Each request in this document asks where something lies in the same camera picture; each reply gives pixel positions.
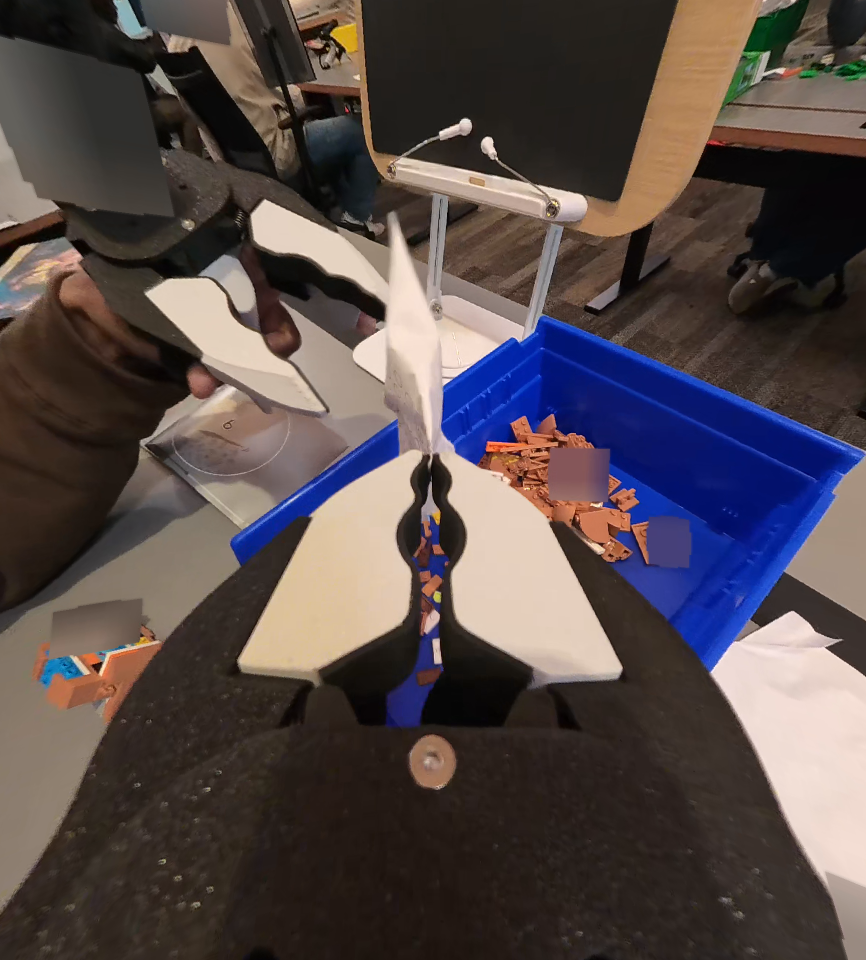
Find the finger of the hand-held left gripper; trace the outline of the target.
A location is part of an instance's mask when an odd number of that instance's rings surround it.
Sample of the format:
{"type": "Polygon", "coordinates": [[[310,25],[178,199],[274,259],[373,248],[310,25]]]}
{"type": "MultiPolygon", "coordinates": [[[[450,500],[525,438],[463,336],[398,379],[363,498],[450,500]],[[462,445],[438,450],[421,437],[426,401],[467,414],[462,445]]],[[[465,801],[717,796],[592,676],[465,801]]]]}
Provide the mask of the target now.
{"type": "Polygon", "coordinates": [[[240,322],[228,294],[215,280],[164,279],[146,296],[192,343],[202,366],[264,411],[280,407],[313,417],[329,414],[306,376],[291,361],[274,355],[259,332],[240,322]]]}
{"type": "Polygon", "coordinates": [[[311,287],[372,318],[385,318],[388,282],[341,231],[263,199],[248,216],[248,237],[278,291],[311,287]]]}

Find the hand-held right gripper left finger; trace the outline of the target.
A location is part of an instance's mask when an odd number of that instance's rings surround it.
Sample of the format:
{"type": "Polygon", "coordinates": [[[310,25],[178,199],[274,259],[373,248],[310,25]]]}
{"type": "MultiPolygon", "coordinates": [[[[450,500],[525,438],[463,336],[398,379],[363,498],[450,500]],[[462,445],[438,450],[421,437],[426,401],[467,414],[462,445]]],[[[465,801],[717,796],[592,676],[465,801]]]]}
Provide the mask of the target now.
{"type": "Polygon", "coordinates": [[[398,687],[417,659],[412,556],[429,457],[406,452],[312,514],[238,666],[247,675],[337,687],[398,687]]]}

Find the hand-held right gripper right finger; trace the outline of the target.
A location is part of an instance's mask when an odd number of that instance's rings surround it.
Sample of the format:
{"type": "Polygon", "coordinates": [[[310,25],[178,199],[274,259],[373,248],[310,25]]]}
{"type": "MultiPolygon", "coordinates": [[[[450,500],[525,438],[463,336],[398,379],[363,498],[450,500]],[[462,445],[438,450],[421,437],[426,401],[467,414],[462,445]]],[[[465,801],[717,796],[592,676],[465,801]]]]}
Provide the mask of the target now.
{"type": "Polygon", "coordinates": [[[455,452],[433,466],[443,598],[459,626],[530,667],[537,686],[618,680],[618,655],[546,516],[455,452]]]}

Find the pile of brown toy bricks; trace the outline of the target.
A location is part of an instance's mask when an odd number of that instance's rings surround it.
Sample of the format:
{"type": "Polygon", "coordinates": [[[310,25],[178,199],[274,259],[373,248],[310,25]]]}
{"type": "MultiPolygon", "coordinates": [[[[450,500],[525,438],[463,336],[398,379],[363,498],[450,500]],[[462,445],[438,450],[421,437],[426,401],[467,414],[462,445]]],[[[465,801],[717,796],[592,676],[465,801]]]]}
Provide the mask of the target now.
{"type": "MultiPolygon", "coordinates": [[[[580,562],[599,558],[602,565],[626,561],[632,555],[631,547],[620,539],[620,534],[634,534],[642,548],[646,546],[647,524],[631,521],[631,508],[636,498],[631,489],[622,489],[620,482],[607,474],[604,490],[591,495],[588,484],[579,484],[572,497],[555,496],[550,488],[551,467],[592,467],[598,450],[579,434],[565,434],[549,415],[536,428],[525,417],[511,425],[512,440],[489,441],[476,467],[486,471],[520,493],[552,523],[555,535],[579,581],[580,562]]],[[[440,512],[435,498],[435,481],[439,470],[431,466],[431,502],[434,521],[439,529],[440,512]]],[[[444,556],[443,582],[439,586],[442,601],[442,622],[439,635],[447,654],[447,674],[458,682],[460,678],[480,678],[510,683],[524,681],[536,686],[533,671],[510,654],[496,649],[459,626],[452,613],[449,599],[443,598],[448,588],[448,559],[436,535],[435,552],[444,556]]]]}

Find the white printed paper bag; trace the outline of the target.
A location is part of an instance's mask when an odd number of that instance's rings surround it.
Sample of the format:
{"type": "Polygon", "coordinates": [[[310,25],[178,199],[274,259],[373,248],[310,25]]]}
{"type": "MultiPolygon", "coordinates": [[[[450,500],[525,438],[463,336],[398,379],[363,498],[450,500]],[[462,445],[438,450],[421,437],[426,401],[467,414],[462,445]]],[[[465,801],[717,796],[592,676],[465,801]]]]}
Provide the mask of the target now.
{"type": "Polygon", "coordinates": [[[442,423],[439,330],[415,272],[397,216],[387,223],[390,270],[386,306],[384,402],[398,420],[399,450],[433,455],[453,449],[442,423]]]}

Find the blue plastic bin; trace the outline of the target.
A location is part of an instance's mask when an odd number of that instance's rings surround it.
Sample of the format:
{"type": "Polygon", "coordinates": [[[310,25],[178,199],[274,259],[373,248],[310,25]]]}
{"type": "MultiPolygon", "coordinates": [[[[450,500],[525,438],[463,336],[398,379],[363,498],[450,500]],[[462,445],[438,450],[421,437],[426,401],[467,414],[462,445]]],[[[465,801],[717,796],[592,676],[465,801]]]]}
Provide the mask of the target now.
{"type": "MultiPolygon", "coordinates": [[[[840,441],[548,318],[524,342],[500,346],[444,391],[444,433],[467,461],[480,462],[488,442],[512,440],[511,425],[520,418],[536,427],[554,416],[561,432],[582,435],[609,454],[610,473],[621,489],[634,492],[632,523],[672,518],[686,524],[692,553],[685,568],[646,562],[632,545],[633,534],[620,534],[631,558],[617,565],[585,562],[623,577],[708,668],[815,529],[839,481],[862,459],[840,441]]],[[[287,558],[274,574],[272,593],[314,511],[400,455],[397,427],[390,423],[238,534],[232,542],[237,559],[244,562],[269,543],[284,547],[287,558]]],[[[420,618],[442,585],[445,566],[435,552],[439,529],[429,471],[412,556],[420,618]]],[[[454,681],[442,641],[441,652],[446,663],[435,690],[470,692],[476,712],[500,714],[520,690],[545,687],[525,683],[524,676],[519,682],[454,681]]],[[[414,667],[431,665],[419,637],[414,667]]],[[[410,684],[410,704],[420,704],[414,667],[399,686],[341,688],[351,700],[369,701],[410,684]]]]}

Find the brown toy brick model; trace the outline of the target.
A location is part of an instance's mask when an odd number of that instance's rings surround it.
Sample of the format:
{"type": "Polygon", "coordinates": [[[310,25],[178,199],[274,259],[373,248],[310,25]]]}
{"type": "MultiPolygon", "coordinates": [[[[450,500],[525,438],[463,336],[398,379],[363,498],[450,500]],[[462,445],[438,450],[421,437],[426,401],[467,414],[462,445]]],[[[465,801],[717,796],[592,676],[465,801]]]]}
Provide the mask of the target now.
{"type": "Polygon", "coordinates": [[[53,656],[43,643],[36,652],[32,679],[62,711],[93,705],[109,723],[163,642],[147,627],[137,642],[87,654],[53,656]]]}

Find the person's left forearm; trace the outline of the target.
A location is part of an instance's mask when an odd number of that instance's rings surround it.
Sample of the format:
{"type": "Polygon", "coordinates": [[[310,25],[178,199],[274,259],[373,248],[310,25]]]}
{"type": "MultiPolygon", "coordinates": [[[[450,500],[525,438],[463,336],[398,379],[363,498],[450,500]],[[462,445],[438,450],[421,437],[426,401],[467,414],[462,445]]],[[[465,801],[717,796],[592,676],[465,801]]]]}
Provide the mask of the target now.
{"type": "Polygon", "coordinates": [[[98,534],[140,440],[189,392],[88,287],[59,273],[0,333],[0,612],[98,534]]]}

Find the grey desk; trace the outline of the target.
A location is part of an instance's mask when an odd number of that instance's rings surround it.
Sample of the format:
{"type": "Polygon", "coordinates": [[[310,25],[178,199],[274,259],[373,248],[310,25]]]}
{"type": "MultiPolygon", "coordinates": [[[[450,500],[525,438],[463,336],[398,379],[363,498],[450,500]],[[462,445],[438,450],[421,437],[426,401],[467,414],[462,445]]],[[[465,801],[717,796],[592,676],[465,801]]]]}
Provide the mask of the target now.
{"type": "MultiPolygon", "coordinates": [[[[866,452],[866,438],[853,437],[866,452]]],[[[107,727],[90,706],[57,710],[30,678],[55,610],[143,600],[163,638],[237,563],[234,527],[147,450],[99,538],[55,582],[0,615],[0,913],[61,824],[107,727]]],[[[795,609],[866,669],[866,456],[740,636],[795,609]]]]}

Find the wooden office desk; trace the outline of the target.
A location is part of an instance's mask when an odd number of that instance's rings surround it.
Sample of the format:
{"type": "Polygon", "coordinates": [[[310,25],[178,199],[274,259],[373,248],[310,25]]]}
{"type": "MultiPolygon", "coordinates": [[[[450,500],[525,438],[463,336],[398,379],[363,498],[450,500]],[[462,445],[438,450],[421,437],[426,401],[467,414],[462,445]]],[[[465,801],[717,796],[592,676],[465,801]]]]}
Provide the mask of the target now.
{"type": "Polygon", "coordinates": [[[710,140],[866,159],[866,80],[763,80],[722,108],[710,140]]]}

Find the person's left hand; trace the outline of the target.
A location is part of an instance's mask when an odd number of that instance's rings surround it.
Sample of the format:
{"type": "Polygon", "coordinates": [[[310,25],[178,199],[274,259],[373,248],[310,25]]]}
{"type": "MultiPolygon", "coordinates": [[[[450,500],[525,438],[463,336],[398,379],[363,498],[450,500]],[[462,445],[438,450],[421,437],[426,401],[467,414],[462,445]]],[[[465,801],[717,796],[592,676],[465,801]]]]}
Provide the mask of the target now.
{"type": "MultiPolygon", "coordinates": [[[[199,276],[220,282],[231,298],[241,324],[258,330],[273,354],[290,358],[299,350],[301,336],[281,301],[280,292],[268,281],[259,252],[244,243],[237,254],[239,266],[234,267],[233,261],[231,254],[225,254],[201,270],[199,276]]],[[[361,311],[353,330],[367,337],[377,331],[377,326],[376,318],[361,311]]],[[[223,381],[196,364],[189,367],[186,377],[191,395],[198,400],[209,398],[223,386],[223,381]]]]}

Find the dark monitor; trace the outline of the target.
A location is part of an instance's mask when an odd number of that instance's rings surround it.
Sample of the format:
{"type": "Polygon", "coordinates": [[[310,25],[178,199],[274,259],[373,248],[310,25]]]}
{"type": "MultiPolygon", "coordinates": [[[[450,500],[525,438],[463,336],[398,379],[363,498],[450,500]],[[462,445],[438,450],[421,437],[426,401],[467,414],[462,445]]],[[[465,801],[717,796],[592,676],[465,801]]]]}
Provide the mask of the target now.
{"type": "Polygon", "coordinates": [[[234,1],[233,5],[270,89],[316,78],[289,1],[234,1]]]}

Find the black wood-rimmed panel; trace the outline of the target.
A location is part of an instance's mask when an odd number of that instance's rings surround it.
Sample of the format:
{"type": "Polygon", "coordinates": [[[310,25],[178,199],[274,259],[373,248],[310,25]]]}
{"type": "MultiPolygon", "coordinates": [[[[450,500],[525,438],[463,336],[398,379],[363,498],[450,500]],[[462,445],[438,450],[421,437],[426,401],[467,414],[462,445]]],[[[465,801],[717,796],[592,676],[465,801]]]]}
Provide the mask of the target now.
{"type": "Polygon", "coordinates": [[[567,224],[622,236],[655,221],[690,184],[760,2],[358,2],[367,145],[405,185],[416,143],[467,118],[472,132],[428,145],[415,166],[586,202],[567,224]]]}

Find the white paper sheet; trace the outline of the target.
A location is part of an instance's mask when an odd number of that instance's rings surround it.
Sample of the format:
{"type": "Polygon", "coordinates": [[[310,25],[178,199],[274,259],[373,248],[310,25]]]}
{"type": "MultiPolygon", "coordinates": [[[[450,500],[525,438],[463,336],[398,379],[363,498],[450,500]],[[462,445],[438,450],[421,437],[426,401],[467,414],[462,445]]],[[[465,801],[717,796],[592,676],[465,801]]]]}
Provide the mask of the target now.
{"type": "Polygon", "coordinates": [[[712,672],[817,871],[866,888],[866,677],[788,612],[712,672]]]}

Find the green box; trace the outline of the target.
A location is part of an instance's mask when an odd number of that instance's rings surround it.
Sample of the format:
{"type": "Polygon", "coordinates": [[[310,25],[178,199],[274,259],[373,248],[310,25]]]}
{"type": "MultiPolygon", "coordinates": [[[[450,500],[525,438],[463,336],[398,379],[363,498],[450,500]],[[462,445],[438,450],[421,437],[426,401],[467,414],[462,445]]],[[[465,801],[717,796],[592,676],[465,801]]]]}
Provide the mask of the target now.
{"type": "Polygon", "coordinates": [[[808,1],[763,1],[727,89],[723,106],[757,86],[782,60],[799,30],[808,1]]]}

